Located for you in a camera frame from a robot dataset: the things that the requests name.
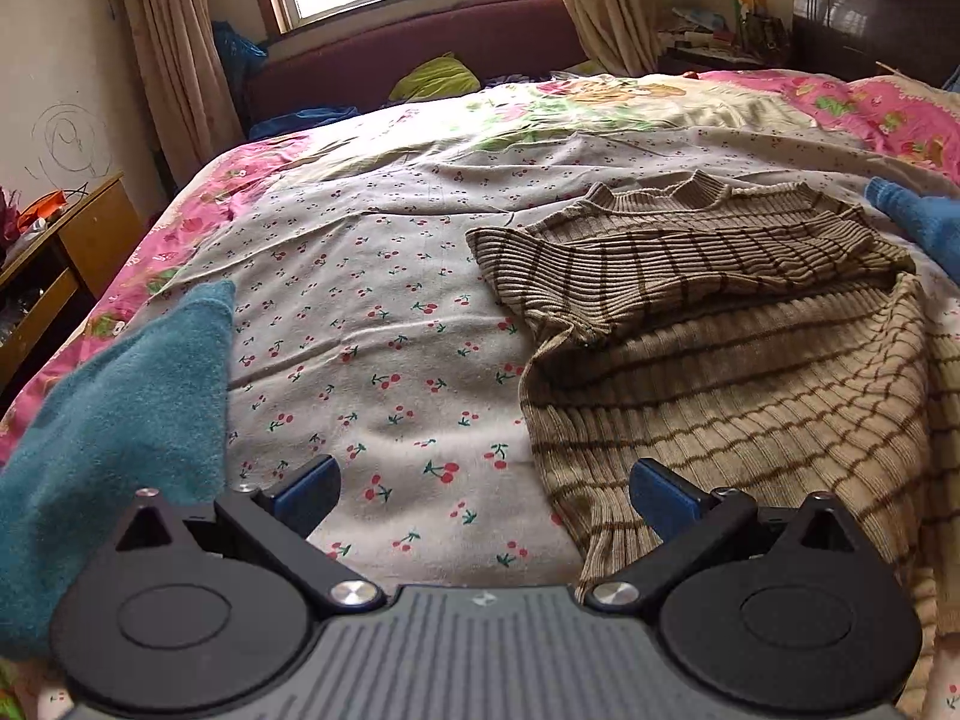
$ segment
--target floral bedspread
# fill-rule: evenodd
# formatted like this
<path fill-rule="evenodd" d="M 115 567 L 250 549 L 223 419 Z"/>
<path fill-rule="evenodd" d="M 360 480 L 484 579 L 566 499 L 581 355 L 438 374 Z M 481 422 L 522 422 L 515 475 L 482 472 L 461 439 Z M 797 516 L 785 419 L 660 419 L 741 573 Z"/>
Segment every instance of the floral bedspread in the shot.
<path fill-rule="evenodd" d="M 851 83 L 786 70 L 702 77 L 781 94 L 822 127 L 848 132 L 878 154 L 939 170 L 960 183 L 960 95 L 903 76 Z"/>
<path fill-rule="evenodd" d="M 667 76 L 507 85 L 242 146 L 181 193 L 14 401 L 0 464 L 62 376 L 192 284 L 227 277 L 231 482 L 268 484 L 334 455 L 341 503 L 310 541 L 387 589 L 569 581 L 579 555 L 551 517 L 517 404 L 533 343 L 479 280 L 464 232 L 530 223 L 595 181 L 661 187 L 693 170 L 851 200 L 871 175 L 960 194 L 816 127 L 779 92 Z M 960 292 L 917 258 L 931 319 L 960 333 Z M 14 689 L 28 709 L 46 706 L 37 693 L 68 704 L 24 674 Z M 925 677 L 910 685 L 914 713 Z"/>
<path fill-rule="evenodd" d="M 0 467 L 64 375 L 112 343 L 152 295 L 217 230 L 256 206 L 287 173 L 309 166 L 316 184 L 426 158 L 498 151 L 575 130 L 809 127 L 776 95 L 669 76 L 505 84 L 477 95 L 391 108 L 347 122 L 240 146 L 205 167 L 143 239 L 99 301 L 85 330 L 25 386 L 0 420 Z"/>

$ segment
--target curtain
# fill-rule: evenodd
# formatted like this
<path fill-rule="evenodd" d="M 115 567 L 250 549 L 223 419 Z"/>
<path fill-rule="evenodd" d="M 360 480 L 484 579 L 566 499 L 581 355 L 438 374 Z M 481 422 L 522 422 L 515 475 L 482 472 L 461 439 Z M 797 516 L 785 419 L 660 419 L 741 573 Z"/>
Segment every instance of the curtain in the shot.
<path fill-rule="evenodd" d="M 590 59 L 616 76 L 654 71 L 656 34 L 643 0 L 563 0 Z"/>
<path fill-rule="evenodd" d="M 147 103 L 181 188 L 243 142 L 206 0 L 124 0 Z"/>

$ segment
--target striped sweater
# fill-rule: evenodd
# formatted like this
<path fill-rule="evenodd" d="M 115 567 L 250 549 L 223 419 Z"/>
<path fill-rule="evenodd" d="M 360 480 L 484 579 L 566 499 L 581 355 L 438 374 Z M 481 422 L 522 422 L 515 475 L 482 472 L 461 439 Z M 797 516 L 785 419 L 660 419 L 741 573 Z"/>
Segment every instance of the striped sweater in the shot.
<path fill-rule="evenodd" d="M 627 495 L 648 456 L 769 506 L 834 491 L 901 581 L 934 568 L 960 631 L 960 346 L 859 206 L 698 172 L 467 241 L 539 345 L 520 405 L 581 593 L 658 543 Z"/>

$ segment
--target wooden drawer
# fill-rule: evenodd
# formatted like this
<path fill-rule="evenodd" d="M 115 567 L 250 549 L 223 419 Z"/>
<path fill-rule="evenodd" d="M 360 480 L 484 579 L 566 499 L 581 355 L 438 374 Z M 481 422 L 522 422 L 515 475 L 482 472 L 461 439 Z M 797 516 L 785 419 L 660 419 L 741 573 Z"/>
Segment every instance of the wooden drawer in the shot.
<path fill-rule="evenodd" d="M 115 181 L 59 231 L 83 285 L 102 298 L 146 230 L 123 184 Z"/>
<path fill-rule="evenodd" d="M 54 322 L 56 315 L 64 309 L 79 287 L 73 271 L 64 271 L 43 293 L 40 300 L 37 300 L 30 313 L 21 319 L 8 341 L 0 346 L 0 388 L 13 378 L 18 367 L 37 345 L 40 336 Z"/>

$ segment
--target teal towel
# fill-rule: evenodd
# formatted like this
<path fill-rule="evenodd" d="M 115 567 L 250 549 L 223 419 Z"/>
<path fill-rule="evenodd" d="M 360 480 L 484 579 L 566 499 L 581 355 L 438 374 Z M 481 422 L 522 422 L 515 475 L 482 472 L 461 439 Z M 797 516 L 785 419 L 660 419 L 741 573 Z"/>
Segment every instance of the teal towel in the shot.
<path fill-rule="evenodd" d="M 864 194 L 960 284 L 960 200 L 920 197 L 882 178 L 867 184 Z"/>
<path fill-rule="evenodd" d="M 0 472 L 0 656 L 45 655 L 56 602 L 137 488 L 224 488 L 233 285 L 200 284 L 59 382 Z"/>

